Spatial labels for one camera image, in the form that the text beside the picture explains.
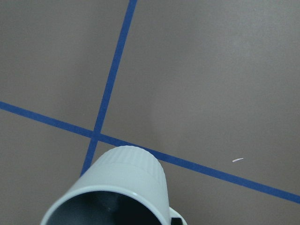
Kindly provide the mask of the white ribbed cup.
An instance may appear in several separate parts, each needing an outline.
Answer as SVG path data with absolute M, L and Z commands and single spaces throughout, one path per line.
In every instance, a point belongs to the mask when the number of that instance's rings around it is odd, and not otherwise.
M 119 146 L 104 153 L 45 213 L 43 225 L 184 225 L 159 161 Z

